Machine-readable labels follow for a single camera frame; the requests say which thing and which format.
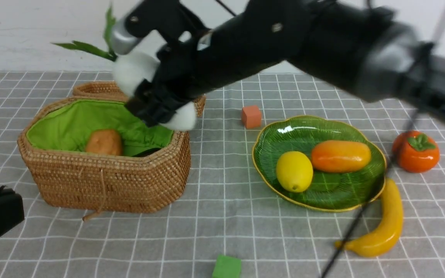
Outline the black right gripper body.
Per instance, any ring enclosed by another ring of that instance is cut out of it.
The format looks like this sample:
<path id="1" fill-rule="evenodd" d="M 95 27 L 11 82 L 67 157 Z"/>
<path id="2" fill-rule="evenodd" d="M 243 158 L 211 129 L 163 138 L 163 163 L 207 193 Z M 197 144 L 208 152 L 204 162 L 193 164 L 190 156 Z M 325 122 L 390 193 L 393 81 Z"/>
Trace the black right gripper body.
<path id="1" fill-rule="evenodd" d="M 190 39 L 160 31 L 166 44 L 157 52 L 160 66 L 151 82 L 151 100 L 192 101 L 223 86 L 223 31 L 197 29 Z"/>

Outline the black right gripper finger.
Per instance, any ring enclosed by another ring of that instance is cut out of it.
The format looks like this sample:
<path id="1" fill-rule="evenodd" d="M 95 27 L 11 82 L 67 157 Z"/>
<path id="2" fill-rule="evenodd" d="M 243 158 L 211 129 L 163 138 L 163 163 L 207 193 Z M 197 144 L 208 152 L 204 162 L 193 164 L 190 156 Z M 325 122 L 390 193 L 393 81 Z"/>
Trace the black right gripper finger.
<path id="1" fill-rule="evenodd" d="M 125 108 L 148 128 L 192 127 L 192 100 L 178 96 L 165 85 L 143 80 L 125 104 Z"/>

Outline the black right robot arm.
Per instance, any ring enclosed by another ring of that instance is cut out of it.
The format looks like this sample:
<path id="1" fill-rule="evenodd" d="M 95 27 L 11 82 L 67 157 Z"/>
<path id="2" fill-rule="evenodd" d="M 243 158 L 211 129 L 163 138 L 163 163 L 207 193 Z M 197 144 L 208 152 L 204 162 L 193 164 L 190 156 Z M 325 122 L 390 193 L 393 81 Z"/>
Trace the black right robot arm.
<path id="1" fill-rule="evenodd" d="M 112 28 L 114 78 L 148 127 L 193 128 L 193 100 L 287 61 L 365 102 L 395 97 L 445 123 L 445 68 L 386 7 L 251 0 L 210 29 L 178 0 L 140 0 Z"/>

